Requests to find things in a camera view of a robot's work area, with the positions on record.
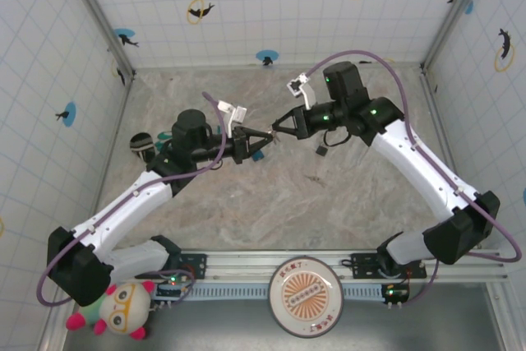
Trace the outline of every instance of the white bracket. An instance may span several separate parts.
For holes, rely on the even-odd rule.
[[[225,113],[224,115],[224,125],[226,126],[227,136],[232,137],[232,124],[243,123],[245,115],[247,115],[247,109],[241,106],[234,107],[230,103],[220,100],[218,102],[217,108],[219,111]]]
[[[305,76],[304,73],[300,74],[298,78],[291,80],[287,84],[288,90],[293,94],[295,98],[302,95],[305,100],[305,108],[310,110],[314,104],[316,104],[316,94],[312,87],[308,84],[309,77]]]

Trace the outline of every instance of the blue circle decal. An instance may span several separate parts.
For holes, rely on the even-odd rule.
[[[62,117],[62,123],[66,127],[70,127],[71,125],[73,125],[73,121],[75,121],[75,116],[76,116],[75,103],[69,102],[66,105],[66,108],[64,109],[64,112],[68,112],[68,115],[66,117]]]
[[[272,61],[275,61],[279,58],[279,54],[273,49],[263,49],[256,54],[256,58],[262,62],[265,60],[265,58],[270,58]]]
[[[126,28],[117,28],[117,29],[114,29],[113,32],[115,32],[117,36],[119,35],[125,35],[126,37],[135,36],[135,32],[133,30],[126,29]]]

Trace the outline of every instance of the white tiled wall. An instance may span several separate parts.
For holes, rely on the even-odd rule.
[[[215,5],[187,21],[192,0],[99,0],[114,28],[135,32],[125,45],[135,67],[313,63],[350,48],[421,62],[449,0],[204,0]]]
[[[497,220],[526,252],[526,0],[474,0],[433,67],[436,102],[460,174],[501,199]],[[503,45],[514,46],[497,68]],[[513,251],[498,232],[489,239],[507,256]],[[518,308],[526,316],[526,259],[507,266]]]
[[[89,215],[124,96],[81,0],[0,0],[0,350],[34,349],[48,235]],[[71,127],[57,121],[76,103]],[[45,287],[53,296],[54,287]]]

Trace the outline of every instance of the metal corner post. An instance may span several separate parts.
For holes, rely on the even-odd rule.
[[[133,76],[133,66],[128,59],[128,56],[122,49],[117,37],[113,33],[112,26],[109,24],[108,18],[102,11],[102,8],[99,5],[97,0],[82,0],[89,12],[89,14],[95,20],[95,23],[99,27],[100,34],[106,40],[106,43],[109,46],[109,50],[112,52],[115,57],[115,61],[122,72]]]
[[[453,31],[457,21],[464,14],[464,10],[468,6],[471,0],[454,0],[453,6],[446,16],[438,33],[436,34],[433,44],[429,49],[424,62],[422,63],[422,68],[424,71],[429,70],[431,65],[435,62],[438,54],[444,47],[446,40],[450,37],[451,32]]]

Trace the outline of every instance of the pink plush ear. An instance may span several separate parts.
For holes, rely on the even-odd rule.
[[[97,336],[102,335],[104,331],[106,330],[106,322],[104,320],[98,320],[95,323],[95,327],[93,328],[93,333],[95,333]]]
[[[79,312],[70,316],[66,321],[66,328],[68,330],[77,330],[85,325],[85,318]]]
[[[142,286],[145,287],[146,292],[148,293],[155,289],[155,284],[153,281],[145,281],[144,283],[142,283]]]
[[[106,289],[106,294],[107,295],[111,295],[112,293],[115,292],[115,289],[117,289],[117,285],[112,285],[111,287],[109,287],[108,289]]]
[[[135,340],[143,340],[146,336],[146,330],[142,326],[137,329],[135,332],[130,334],[130,337]]]

